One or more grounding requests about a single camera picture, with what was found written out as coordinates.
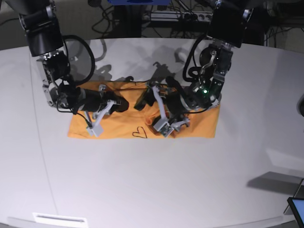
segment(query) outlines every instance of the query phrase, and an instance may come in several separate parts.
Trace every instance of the white vent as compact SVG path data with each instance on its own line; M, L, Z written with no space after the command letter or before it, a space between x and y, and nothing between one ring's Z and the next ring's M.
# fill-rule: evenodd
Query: white vent
M37 223L61 227L89 228L86 218L49 215L41 213L33 213L33 216Z

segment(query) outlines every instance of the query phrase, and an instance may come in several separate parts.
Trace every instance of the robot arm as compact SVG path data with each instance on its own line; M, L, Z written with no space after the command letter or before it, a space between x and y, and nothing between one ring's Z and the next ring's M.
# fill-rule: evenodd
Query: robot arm
M84 111L86 117L83 117L88 124L88 132L98 137L103 131L100 126L103 116L115 111L124 112L129 108L129 103L114 92L106 91L104 85L100 86L99 91L77 87L93 76L94 55L81 38L61 36L53 0L7 0L7 3L19 13L32 56L39 56L38 67L48 104L59 112L78 114L78 111ZM64 39L78 40L89 52L92 62L91 72L80 82L73 80L68 57L59 50L63 47ZM93 112L95 122L91 121L88 112Z
M160 110L165 105L167 115L161 112L161 116L153 123L154 129L164 137L174 130L179 131L183 125L188 126L190 121L187 114L202 113L219 105L225 76L231 67L232 48L241 47L250 18L251 12L245 9L246 5L247 1L243 0L215 2L208 34L196 40L183 70L183 79L191 83L189 86L182 87L171 76L166 78L168 88L165 89L155 82L148 83L148 91L135 108L142 109L142 101L149 105L157 101ZM213 38L214 42L200 54L200 66L188 69L198 44L206 35Z

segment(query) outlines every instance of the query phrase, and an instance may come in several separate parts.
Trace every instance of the metal bracket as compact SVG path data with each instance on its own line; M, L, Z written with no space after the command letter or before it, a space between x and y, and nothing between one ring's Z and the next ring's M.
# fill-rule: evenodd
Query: metal bracket
M55 107L56 104L53 101L52 96L50 94L50 90L49 90L50 83L48 81L46 72L44 70L43 60L42 59L38 59L37 60L37 66L38 66L38 70L39 70L39 75L40 75L40 77L42 79L42 83L43 83L42 88L43 88L44 95L46 96L47 103L48 103L49 106Z
M204 73L205 73L205 70L208 68L208 67L210 67L210 66L212 66L213 65L213 62L214 62L214 60L215 60L215 57L217 56L217 51L216 50L212 50L211 52L210 52L210 54L211 54L211 58L210 58L210 61L207 63L207 64L205 64L204 66L202 66L202 68L201 68L201 70L200 70L200 75L203 75Z
M86 128L86 130L89 132L90 136L99 137L102 134L102 132L104 132L104 129L100 125L100 122L103 119L104 115L106 115L106 113L109 112L111 110L112 106L115 105L115 104L116 104L116 101L113 101L113 100L108 101L107 106L99 112L95 122L91 121L89 112L85 111L85 117L87 118L87 120L92 125L92 127L88 126Z
M190 120L185 117L182 121L180 122L174 122L172 124L169 123L169 119L166 116L164 104L162 102L162 99L159 95L159 88L157 86L152 87L154 97L158 103L160 113L161 113L161 119L153 126L154 129L161 133L165 138L168 137L174 130L180 131L181 126L184 124L188 124Z

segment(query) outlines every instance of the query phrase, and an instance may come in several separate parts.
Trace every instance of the blue object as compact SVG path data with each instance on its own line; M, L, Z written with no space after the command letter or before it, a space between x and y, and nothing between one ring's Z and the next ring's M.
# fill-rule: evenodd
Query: blue object
M298 210L298 213L302 219L302 221L304 221L304 200L299 200L299 199L294 199L293 200L295 208Z
M168 6L171 0L108 0L109 3L115 6L125 5L159 5Z

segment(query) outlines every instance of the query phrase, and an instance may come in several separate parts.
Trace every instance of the black heart outline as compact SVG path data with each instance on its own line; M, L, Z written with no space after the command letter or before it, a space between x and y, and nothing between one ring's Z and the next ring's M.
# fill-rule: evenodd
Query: black heart outline
M140 132L139 132L139 129L140 128L142 128L142 130L143 130L143 132L144 132L144 135L146 136L146 137L141 137L141 136L136 136L136 135L134 135L134 134L140 134ZM137 127L137 131L136 132L133 132L132 133L132 136L133 137L137 137L137 138L142 138L142 139L147 139L148 138L148 136L147 136L147 133L146 133L146 131L144 130L144 128L143 127Z

